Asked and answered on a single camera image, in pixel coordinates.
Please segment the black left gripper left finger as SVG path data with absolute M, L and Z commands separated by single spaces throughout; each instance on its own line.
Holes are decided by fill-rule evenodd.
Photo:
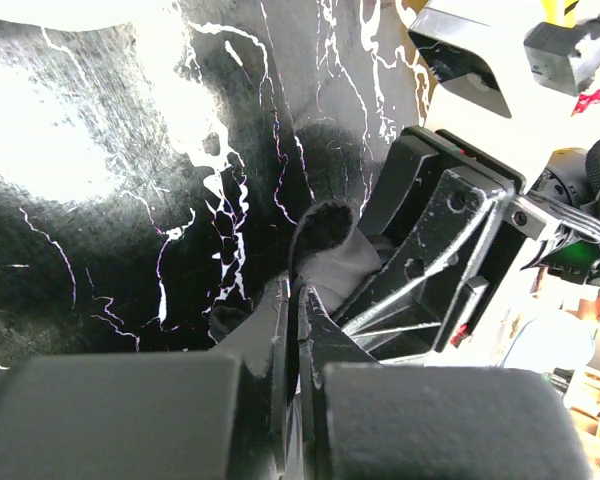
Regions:
M 0 379 L 0 479 L 280 479 L 289 287 L 207 351 L 31 358 Z

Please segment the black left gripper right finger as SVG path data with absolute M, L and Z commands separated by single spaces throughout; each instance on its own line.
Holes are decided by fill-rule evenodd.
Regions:
M 383 365 L 298 293 L 308 479 L 589 479 L 570 415 L 539 374 Z

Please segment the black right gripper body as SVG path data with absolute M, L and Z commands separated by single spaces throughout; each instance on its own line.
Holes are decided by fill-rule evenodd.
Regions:
M 589 151 L 555 152 L 525 191 L 519 176 L 458 136 L 439 136 L 490 171 L 513 181 L 516 193 L 481 222 L 471 241 L 465 282 L 445 319 L 435 349 L 472 333 L 490 313 L 499 312 L 514 292 L 513 276 L 541 267 L 574 284 L 600 285 L 600 140 Z

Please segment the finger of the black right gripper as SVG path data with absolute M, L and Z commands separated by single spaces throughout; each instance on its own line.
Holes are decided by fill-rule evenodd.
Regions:
M 440 178 L 439 151 L 430 132 L 404 129 L 387 158 L 358 228 L 368 237 L 403 240 L 424 211 Z
M 436 351 L 445 319 L 476 270 L 468 262 L 475 251 L 471 237 L 512 194 L 510 186 L 469 167 L 445 170 L 410 233 L 345 302 L 335 322 L 377 359 Z

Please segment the black bra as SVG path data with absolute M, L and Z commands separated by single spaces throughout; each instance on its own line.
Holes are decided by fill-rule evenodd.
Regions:
M 298 310 L 302 288 L 313 288 L 324 310 L 331 314 L 369 275 L 381 268 L 376 248 L 358 229 L 357 214 L 348 203 L 319 202 L 299 219 L 288 256 L 286 393 L 289 396 L 296 391 L 299 374 Z

